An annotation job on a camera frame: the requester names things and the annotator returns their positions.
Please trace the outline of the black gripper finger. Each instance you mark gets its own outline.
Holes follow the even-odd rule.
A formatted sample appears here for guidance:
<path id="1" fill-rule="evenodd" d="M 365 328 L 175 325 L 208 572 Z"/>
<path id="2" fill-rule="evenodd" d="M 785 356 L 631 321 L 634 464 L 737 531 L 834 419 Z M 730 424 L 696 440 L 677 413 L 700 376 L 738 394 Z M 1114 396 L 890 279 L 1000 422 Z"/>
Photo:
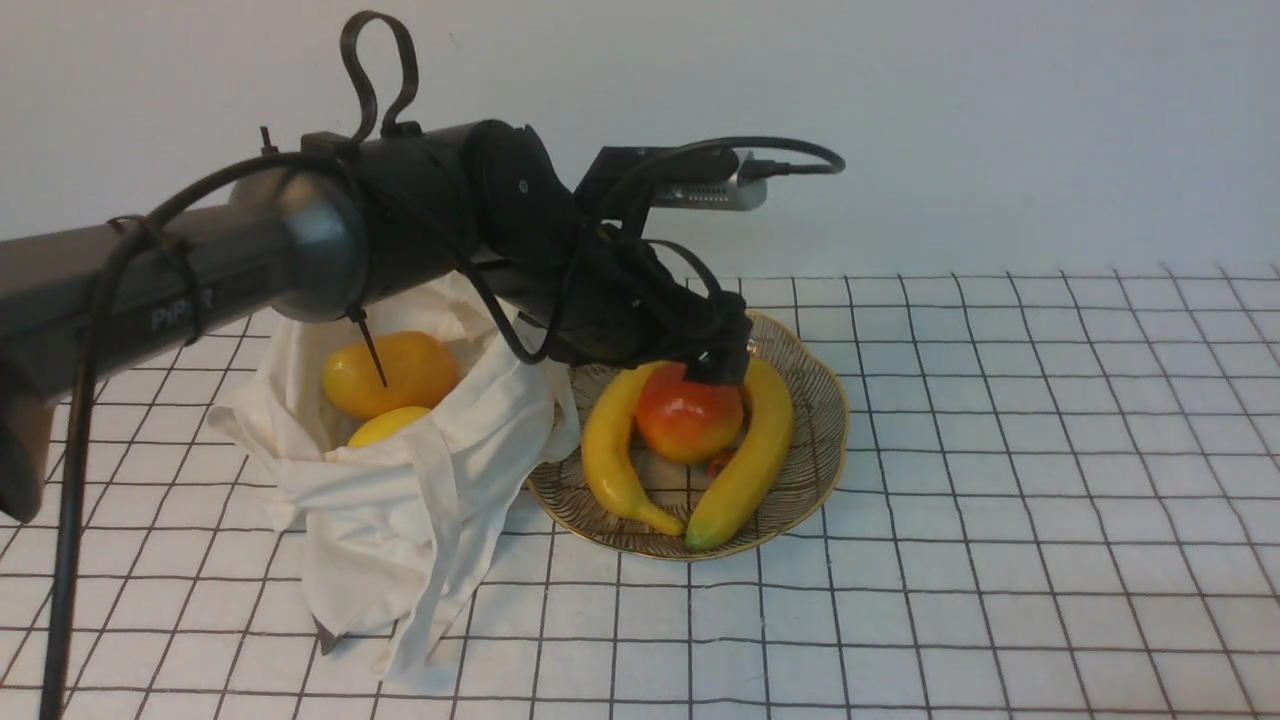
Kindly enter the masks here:
<path id="1" fill-rule="evenodd" d="M 733 340 L 695 352 L 685 363 L 684 379 L 712 387 L 740 387 L 751 360 L 751 341 Z"/>

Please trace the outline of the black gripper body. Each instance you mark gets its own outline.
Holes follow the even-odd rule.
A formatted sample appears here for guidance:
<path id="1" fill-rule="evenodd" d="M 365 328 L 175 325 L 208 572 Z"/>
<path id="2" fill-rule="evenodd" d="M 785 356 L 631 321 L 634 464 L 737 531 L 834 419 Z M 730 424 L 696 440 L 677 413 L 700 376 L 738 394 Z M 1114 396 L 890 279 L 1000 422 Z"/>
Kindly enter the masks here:
<path id="1" fill-rule="evenodd" d="M 529 348 L 502 322 L 508 346 L 524 363 L 685 365 L 695 352 L 749 340 L 753 323 L 744 297 L 723 288 L 680 243 L 621 238 L 603 225 L 566 249 L 561 260 L 547 246 L 526 258 L 490 260 L 492 299 L 504 300 L 544 332 L 539 346 Z"/>

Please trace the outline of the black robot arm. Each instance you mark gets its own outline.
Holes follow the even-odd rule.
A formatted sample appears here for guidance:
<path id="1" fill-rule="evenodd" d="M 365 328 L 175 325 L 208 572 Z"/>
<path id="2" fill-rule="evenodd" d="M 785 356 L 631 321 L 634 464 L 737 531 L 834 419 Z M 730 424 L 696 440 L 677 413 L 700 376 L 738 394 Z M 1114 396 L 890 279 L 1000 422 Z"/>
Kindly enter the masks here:
<path id="1" fill-rule="evenodd" d="M 97 378 L 271 307 L 325 323 L 452 272 L 493 315 L 545 332 L 524 363 L 692 366 L 712 384 L 745 372 L 744 301 L 680 286 L 628 224 L 662 191 L 726 181 L 739 138 L 605 147 L 575 191 L 530 127 L 481 120 L 356 143 L 310 135 L 201 179 L 141 217 L 3 242 L 3 512 L 44 497 L 54 405 L 91 348 Z"/>

